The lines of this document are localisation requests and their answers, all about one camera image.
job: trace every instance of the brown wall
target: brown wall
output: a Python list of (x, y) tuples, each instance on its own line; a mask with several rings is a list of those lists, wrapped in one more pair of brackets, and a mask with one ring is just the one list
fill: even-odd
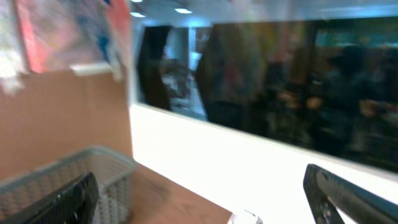
[(124, 82), (57, 72), (24, 84), (14, 97), (0, 91), (0, 180), (91, 145), (132, 156)]

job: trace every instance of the wooden table surface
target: wooden table surface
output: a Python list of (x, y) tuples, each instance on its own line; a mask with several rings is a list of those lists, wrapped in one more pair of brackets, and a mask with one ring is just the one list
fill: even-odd
[(130, 224), (227, 224), (231, 212), (139, 165)]

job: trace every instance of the poster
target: poster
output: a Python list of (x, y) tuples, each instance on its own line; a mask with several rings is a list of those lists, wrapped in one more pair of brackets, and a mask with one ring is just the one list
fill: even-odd
[[(17, 8), (30, 69), (36, 73), (109, 62), (110, 54), (118, 55), (129, 43), (124, 1), (17, 0)], [(123, 50), (125, 61), (127, 54)]]

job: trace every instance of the white bottle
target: white bottle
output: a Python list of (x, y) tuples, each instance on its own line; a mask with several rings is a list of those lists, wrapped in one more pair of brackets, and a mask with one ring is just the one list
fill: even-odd
[(232, 214), (228, 224), (263, 224), (263, 222), (257, 215), (245, 210)]

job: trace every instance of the white wall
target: white wall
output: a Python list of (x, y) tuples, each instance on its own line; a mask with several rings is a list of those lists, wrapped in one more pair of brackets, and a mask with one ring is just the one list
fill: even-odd
[(298, 147), (132, 105), (137, 162), (189, 190), (264, 223), (314, 223), (302, 187), (307, 164), (398, 203), (398, 176)]

